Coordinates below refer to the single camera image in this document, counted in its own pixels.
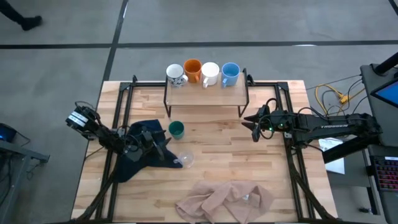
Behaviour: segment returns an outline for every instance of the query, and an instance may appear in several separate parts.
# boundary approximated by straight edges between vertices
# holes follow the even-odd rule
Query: dark blue cloth
[[[148,120],[148,121],[140,121],[132,124],[129,129],[129,134],[133,136],[138,136],[141,133],[142,126],[146,126],[148,131],[161,131],[162,126],[160,125],[157,119]],[[157,144],[164,142],[166,137],[164,134],[158,135],[157,138],[154,139]],[[151,166],[151,167],[168,167],[168,168],[182,168],[182,165],[178,163],[174,163],[174,160],[177,159],[172,152],[167,149],[163,150],[164,160],[159,159],[159,155],[154,149],[152,152],[148,153],[146,156],[142,157],[139,161],[133,162],[128,159],[126,156],[121,156],[118,166],[116,168],[116,180],[120,183],[128,181],[131,177],[133,177],[136,173],[138,173],[142,168]]]

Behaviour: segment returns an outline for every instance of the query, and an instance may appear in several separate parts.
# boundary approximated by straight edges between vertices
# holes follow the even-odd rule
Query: keyboard
[[[372,156],[378,190],[398,192],[398,157]]]

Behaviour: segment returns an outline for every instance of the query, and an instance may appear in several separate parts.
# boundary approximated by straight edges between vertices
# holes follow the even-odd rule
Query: orange mug
[[[184,63],[184,71],[188,77],[188,82],[190,83],[200,82],[201,63],[198,59],[188,59]]]

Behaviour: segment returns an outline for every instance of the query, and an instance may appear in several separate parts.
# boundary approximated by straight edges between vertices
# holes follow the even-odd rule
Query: white mug
[[[174,88],[180,88],[188,81],[188,77],[184,75],[184,69],[178,64],[169,65],[166,69],[166,75]]]
[[[207,88],[210,85],[217,83],[218,74],[220,72],[219,66],[214,62],[207,62],[201,67],[203,87]]]

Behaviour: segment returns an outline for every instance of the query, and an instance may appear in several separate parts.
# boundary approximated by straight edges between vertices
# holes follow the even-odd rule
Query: beige cloth
[[[205,219],[214,223],[216,208],[224,205],[238,222],[246,224],[265,214],[273,200],[271,193],[255,182],[201,181],[193,187],[187,198],[176,203],[176,209],[187,222]]]

